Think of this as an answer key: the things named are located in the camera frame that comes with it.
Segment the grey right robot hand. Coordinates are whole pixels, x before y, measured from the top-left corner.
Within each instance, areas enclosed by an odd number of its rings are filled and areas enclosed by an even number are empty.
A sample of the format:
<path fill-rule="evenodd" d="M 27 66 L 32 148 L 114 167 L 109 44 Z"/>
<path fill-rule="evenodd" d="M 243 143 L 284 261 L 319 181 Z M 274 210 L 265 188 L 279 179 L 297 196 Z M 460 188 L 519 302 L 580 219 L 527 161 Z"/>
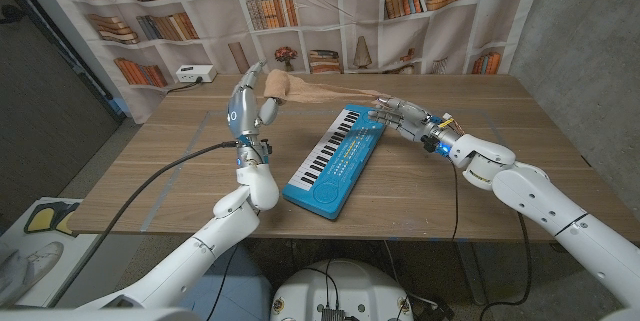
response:
<path fill-rule="evenodd" d="M 445 157 L 461 137 L 450 115 L 438 117 L 416 104 L 394 97 L 378 98 L 375 108 L 368 112 L 368 118 L 390 126 L 412 142 L 422 143 L 427 152 Z"/>

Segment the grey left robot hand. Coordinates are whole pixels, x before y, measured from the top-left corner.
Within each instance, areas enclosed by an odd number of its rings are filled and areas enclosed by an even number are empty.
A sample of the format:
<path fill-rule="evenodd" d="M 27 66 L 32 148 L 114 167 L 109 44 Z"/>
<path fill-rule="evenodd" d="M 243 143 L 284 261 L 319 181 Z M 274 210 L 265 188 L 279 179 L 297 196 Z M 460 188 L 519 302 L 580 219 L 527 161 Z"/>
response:
<path fill-rule="evenodd" d="M 252 65 L 235 86 L 227 106 L 227 121 L 233 137 L 237 140 L 237 165 L 266 164 L 272 153 L 267 139 L 259 137 L 259 128 L 270 125 L 277 117 L 281 100 L 268 97 L 264 104 L 257 105 L 255 84 L 266 60 Z"/>

